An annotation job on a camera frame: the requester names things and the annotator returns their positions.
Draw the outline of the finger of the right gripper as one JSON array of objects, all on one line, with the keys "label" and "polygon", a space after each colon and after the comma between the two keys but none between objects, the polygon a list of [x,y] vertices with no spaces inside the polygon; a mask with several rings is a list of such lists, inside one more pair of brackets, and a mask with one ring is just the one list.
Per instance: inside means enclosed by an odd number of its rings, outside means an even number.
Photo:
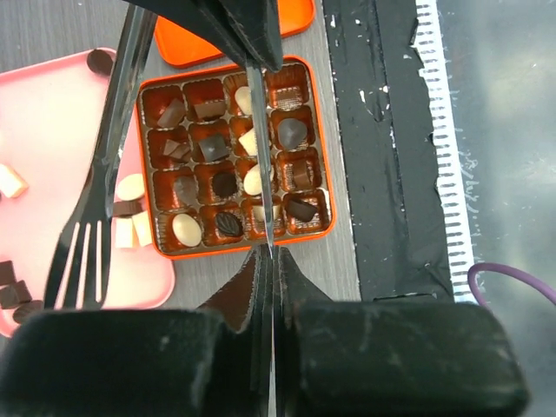
[{"label": "finger of the right gripper", "polygon": [[276,1],[130,0],[214,45],[245,67],[253,61],[274,72],[283,65]]}]

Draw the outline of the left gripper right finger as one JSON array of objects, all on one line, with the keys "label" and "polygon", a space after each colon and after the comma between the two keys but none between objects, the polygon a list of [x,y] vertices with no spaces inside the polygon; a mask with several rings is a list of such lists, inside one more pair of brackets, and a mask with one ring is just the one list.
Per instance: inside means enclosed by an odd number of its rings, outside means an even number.
[{"label": "left gripper right finger", "polygon": [[410,294],[334,301],[275,254],[280,416],[518,416],[530,390],[485,308]]}]

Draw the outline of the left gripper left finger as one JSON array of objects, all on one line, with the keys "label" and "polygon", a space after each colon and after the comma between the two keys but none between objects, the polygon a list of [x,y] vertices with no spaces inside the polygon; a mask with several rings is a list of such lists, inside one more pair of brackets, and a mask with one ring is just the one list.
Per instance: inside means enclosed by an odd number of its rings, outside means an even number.
[{"label": "left gripper left finger", "polygon": [[44,311],[1,358],[4,416],[265,416],[272,261],[195,309]]}]

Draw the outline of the orange chocolate box tray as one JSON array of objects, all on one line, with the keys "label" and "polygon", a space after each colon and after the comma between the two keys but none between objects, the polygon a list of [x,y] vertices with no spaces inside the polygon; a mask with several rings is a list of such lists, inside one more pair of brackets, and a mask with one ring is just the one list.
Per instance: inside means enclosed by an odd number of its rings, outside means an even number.
[{"label": "orange chocolate box tray", "polygon": [[[324,236],[334,200],[308,64],[265,73],[274,239]],[[244,70],[228,65],[143,83],[136,101],[147,207],[157,251],[216,255],[266,240],[261,169]]]}]

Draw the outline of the pink tray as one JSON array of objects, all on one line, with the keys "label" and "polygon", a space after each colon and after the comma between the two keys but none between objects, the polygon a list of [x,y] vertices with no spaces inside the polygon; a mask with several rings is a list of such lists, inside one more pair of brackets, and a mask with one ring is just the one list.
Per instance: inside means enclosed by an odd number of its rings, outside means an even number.
[{"label": "pink tray", "polygon": [[[1,163],[28,184],[1,198],[1,261],[42,300],[59,234],[87,177],[108,78],[89,70],[92,50],[1,73]],[[142,173],[136,113],[116,184]],[[109,284],[103,308],[158,308],[175,287],[172,262],[153,245],[116,248],[111,229]]]}]

